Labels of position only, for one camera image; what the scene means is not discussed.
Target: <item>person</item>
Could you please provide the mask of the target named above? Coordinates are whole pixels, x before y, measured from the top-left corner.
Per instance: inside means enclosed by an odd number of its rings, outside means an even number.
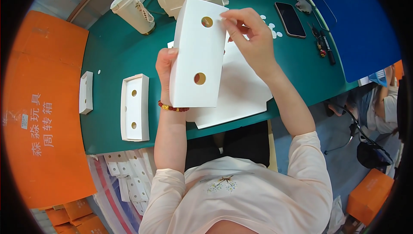
[[[343,114],[344,107],[359,115],[359,123],[380,134],[397,131],[397,87],[395,66],[385,68],[387,86],[369,83],[356,87],[328,100],[328,110],[337,116]]]
[[[245,8],[221,16],[230,41],[270,88],[292,136],[287,175],[267,169],[266,122],[228,131],[220,155],[211,139],[187,141],[185,111],[161,108],[154,147],[157,171],[139,233],[322,233],[333,192],[312,115],[277,64],[271,30],[260,15]],[[164,108],[171,105],[171,61],[178,52],[164,48],[158,54]]]

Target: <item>red beaded bracelet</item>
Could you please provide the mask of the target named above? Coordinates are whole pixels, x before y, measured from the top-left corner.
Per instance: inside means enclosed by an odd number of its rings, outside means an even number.
[[[172,106],[163,104],[161,101],[158,101],[158,105],[163,109],[174,111],[174,112],[185,112],[185,111],[189,110],[189,108],[174,108]]]

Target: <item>circular hole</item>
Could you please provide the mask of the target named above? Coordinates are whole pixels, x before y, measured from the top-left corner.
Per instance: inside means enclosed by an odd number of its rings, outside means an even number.
[[[197,85],[201,86],[201,85],[203,85],[203,84],[205,83],[205,80],[206,80],[206,79],[207,79],[207,78],[206,78],[206,76],[205,76],[204,73],[197,73],[197,74],[195,75],[195,77],[194,77],[194,82],[195,82]]]
[[[214,23],[210,17],[203,17],[201,23],[204,27],[209,28]]]

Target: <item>green table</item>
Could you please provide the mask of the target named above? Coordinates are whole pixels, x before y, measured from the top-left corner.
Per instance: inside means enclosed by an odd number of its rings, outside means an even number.
[[[274,2],[294,5],[296,0],[230,0],[228,8],[255,9],[266,15],[266,23],[273,23],[274,30],[283,37],[274,39],[274,53],[277,62],[296,87],[305,103],[310,106],[336,96],[357,86],[344,78],[338,52],[334,52],[337,64],[330,66],[328,58],[321,58],[315,45],[315,38],[307,22],[318,26],[315,15],[298,12],[307,37],[288,37],[274,8]],[[163,10],[157,0],[147,7],[153,11]],[[141,35],[111,10],[103,15],[89,29],[83,59],[82,74],[91,71],[93,76],[93,111],[80,115],[83,143],[86,154],[100,154],[114,151],[152,147],[158,126],[160,82],[155,70],[158,51],[173,41],[176,21],[167,15],[153,14],[156,29],[148,36]],[[126,77],[143,73],[149,77],[149,135],[146,142],[127,142],[121,139],[120,103],[121,85]],[[197,129],[195,123],[187,123],[187,138],[197,138],[250,125],[279,116],[274,99],[267,102],[267,111],[236,121]]]

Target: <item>smartphone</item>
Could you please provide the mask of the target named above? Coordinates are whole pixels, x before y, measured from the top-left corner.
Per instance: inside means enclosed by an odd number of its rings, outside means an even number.
[[[275,7],[287,35],[304,39],[306,37],[306,32],[304,31],[303,25],[301,24],[294,7],[290,4],[281,2],[276,2]]]

